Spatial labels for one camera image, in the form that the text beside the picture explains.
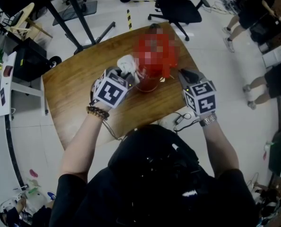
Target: white sneaker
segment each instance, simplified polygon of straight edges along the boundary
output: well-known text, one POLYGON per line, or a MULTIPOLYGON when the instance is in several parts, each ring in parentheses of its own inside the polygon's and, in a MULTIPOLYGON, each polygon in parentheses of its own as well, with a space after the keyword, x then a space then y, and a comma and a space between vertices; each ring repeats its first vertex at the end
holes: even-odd
POLYGON ((248 107, 250 107, 252 110, 255 110, 257 108, 257 105, 254 101, 248 101, 247 103, 248 107))
POLYGON ((244 93, 249 93, 252 89, 250 88, 250 85, 247 84, 242 88, 244 93))
POLYGON ((234 50, 233 42, 232 41, 228 41, 227 39, 228 38, 224 38, 223 41, 224 41, 227 49, 229 50, 229 52, 234 53, 235 50, 234 50))
POLYGON ((228 35, 231 35, 231 30, 228 30, 227 27, 223 27, 222 31, 228 35))

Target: beaded bracelet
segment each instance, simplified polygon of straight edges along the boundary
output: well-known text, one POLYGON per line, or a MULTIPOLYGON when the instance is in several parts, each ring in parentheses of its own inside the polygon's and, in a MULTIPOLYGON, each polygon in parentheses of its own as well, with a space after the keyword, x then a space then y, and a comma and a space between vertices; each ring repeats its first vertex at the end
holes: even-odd
POLYGON ((88 114, 93 114, 96 117, 99 117, 102 120, 107 120, 108 117, 110 116, 108 112, 98 108, 98 107, 93 107, 93 106, 87 106, 86 107, 87 113, 88 114))

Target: floor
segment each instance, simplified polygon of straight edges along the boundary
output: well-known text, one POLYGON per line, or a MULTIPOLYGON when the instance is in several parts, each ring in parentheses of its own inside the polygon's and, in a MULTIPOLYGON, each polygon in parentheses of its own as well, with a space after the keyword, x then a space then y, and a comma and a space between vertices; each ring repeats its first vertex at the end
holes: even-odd
MULTIPOLYGON (((219 0, 207 1, 212 5, 219 0)), ((53 5, 58 11, 67 7, 60 0, 55 0, 53 5)), ((157 13, 154 2, 124 4, 120 0, 98 0, 97 12, 85 17, 94 37, 99 36, 112 21, 116 22, 116 27, 106 39, 128 32, 127 9, 130 10, 133 29, 163 21, 157 18, 153 18, 152 21, 147 20, 149 13, 157 13)), ((247 107, 247 98, 256 98, 265 88, 258 88, 250 95, 244 95, 242 92, 244 84, 265 73, 262 55, 257 45, 251 41, 248 32, 236 39, 235 53, 227 50, 222 40, 224 34, 221 28, 228 24, 232 15, 210 13, 203 9, 200 9, 200 13, 203 18, 202 23, 184 25, 190 41, 185 42, 184 37, 181 39, 199 70, 216 86, 219 123, 238 154, 240 169, 246 182, 258 172, 259 182, 267 184, 271 173, 268 170, 268 158, 263 160, 264 145, 272 139, 278 129, 277 102, 275 99, 271 100, 253 111, 247 107)), ((58 55, 64 61, 73 55, 74 45, 65 37, 59 25, 52 26, 53 17, 49 12, 37 22, 41 22, 43 28, 53 35, 53 39, 45 35, 39 35, 37 38, 37 42, 46 48, 48 58, 58 55)), ((68 21, 66 24, 81 44, 89 43, 78 19, 68 21)), ((34 81, 32 86, 37 87, 38 83, 34 81)), ((13 106, 16 112, 11 122, 12 139, 24 181, 30 183, 32 176, 29 170, 33 169, 38 174, 37 181, 40 185, 38 188, 43 193, 56 192, 63 148, 51 115, 41 116, 39 99, 17 92, 14 92, 13 106)), ((187 108, 181 109, 181 112, 187 111, 187 108)), ((176 117, 176 114, 171 114, 158 123, 173 129, 173 121, 176 117)), ((189 123, 190 120, 184 120, 179 127, 189 123)), ((200 164, 207 173, 213 175, 200 125, 195 124, 183 130, 179 136, 195 150, 200 164)), ((97 148, 89 179, 106 167, 118 143, 114 140, 97 148)))

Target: yellow and black tape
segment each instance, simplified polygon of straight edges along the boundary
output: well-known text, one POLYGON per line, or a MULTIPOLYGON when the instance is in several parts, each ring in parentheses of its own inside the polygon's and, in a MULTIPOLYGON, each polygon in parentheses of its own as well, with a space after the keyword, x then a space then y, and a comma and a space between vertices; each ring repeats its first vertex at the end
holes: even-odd
POLYGON ((156 2, 156 0, 142 0, 142 1, 131 1, 131 2, 156 2))
POLYGON ((132 30, 132 21, 131 21, 131 15, 130 15, 130 10, 127 10, 127 17, 128 17, 128 24, 129 24, 129 30, 132 30))

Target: wristwatch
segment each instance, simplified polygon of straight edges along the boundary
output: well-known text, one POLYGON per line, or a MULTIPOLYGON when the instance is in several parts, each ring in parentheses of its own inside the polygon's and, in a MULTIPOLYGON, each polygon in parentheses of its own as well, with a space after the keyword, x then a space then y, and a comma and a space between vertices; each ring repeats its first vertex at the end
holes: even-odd
POLYGON ((210 116, 206 117, 205 119, 199 121, 200 122, 200 125, 202 127, 205 127, 209 124, 211 124, 212 122, 216 121, 217 120, 217 115, 215 112, 213 112, 210 116))

